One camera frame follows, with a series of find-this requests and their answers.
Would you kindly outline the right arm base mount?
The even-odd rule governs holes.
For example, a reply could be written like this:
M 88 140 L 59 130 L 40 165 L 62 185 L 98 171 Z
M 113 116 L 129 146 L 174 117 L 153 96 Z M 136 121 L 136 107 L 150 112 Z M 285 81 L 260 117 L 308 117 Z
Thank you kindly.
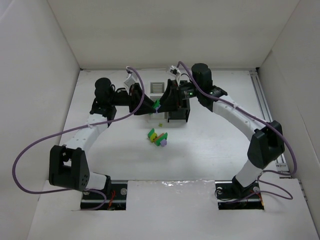
M 264 210 L 260 186 L 255 180 L 242 187 L 234 179 L 215 181 L 214 195 L 219 210 Z

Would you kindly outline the purple lego brick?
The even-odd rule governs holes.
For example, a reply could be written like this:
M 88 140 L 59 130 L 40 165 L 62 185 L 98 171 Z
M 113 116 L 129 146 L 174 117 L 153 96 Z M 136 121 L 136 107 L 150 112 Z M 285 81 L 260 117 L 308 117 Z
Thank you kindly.
M 160 145 L 162 147 L 166 146 L 167 145 L 167 140 L 166 139 L 163 139 L 161 142 L 160 142 Z

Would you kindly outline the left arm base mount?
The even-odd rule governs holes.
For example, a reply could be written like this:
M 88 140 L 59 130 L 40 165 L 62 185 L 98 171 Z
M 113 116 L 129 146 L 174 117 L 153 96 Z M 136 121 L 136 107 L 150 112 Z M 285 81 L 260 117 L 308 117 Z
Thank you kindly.
M 110 192 L 85 191 L 80 201 L 81 210 L 125 211 L 127 207 L 128 181 L 112 180 Z

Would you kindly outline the green lego stack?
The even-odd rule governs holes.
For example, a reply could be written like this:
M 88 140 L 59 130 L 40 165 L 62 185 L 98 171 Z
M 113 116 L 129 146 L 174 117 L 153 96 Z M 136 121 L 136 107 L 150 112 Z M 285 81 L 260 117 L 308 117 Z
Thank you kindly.
M 162 140 L 166 140 L 168 143 L 168 133 L 165 132 L 158 135 L 155 132 L 154 128 L 150 130 L 150 132 L 147 134 L 147 137 L 150 140 L 150 142 L 154 143 L 157 147 L 162 147 L 160 144 Z

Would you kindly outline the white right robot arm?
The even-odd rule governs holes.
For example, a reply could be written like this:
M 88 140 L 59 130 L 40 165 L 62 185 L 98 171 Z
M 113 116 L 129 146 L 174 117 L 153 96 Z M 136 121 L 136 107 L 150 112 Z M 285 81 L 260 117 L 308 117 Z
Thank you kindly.
M 239 109 L 222 88 L 213 84 L 212 72 L 205 63 L 196 63 L 187 74 L 188 82 L 181 83 L 181 71 L 170 66 L 168 72 L 175 79 L 169 80 L 165 92 L 157 102 L 157 113 L 176 112 L 184 100 L 197 98 L 209 111 L 221 116 L 240 130 L 250 141 L 247 161 L 233 177 L 230 192 L 240 196 L 256 181 L 270 162 L 276 160 L 285 150 L 280 138 L 282 126 L 277 121 L 264 122 L 250 117 Z

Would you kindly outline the green lego brick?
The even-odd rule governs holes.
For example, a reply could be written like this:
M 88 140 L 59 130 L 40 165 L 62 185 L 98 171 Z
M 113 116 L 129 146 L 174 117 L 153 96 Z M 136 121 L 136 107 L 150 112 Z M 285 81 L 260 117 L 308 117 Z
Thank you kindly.
M 154 102 L 154 104 L 153 104 L 152 107 L 157 110 L 160 106 L 161 106 L 160 100 L 157 99 L 157 100 Z

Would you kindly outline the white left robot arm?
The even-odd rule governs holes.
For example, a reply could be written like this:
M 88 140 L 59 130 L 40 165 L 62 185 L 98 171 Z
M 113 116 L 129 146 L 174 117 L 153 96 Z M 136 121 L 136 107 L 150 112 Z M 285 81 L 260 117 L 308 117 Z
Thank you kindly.
M 154 102 L 134 83 L 128 90 L 116 89 L 108 78 L 95 82 L 95 98 L 86 121 L 87 126 L 76 132 L 64 145 L 55 145 L 49 155 L 49 183 L 52 186 L 84 192 L 98 190 L 108 195 L 111 178 L 90 171 L 87 156 L 90 148 L 111 125 L 117 106 L 128 106 L 130 113 L 145 115 L 155 113 Z

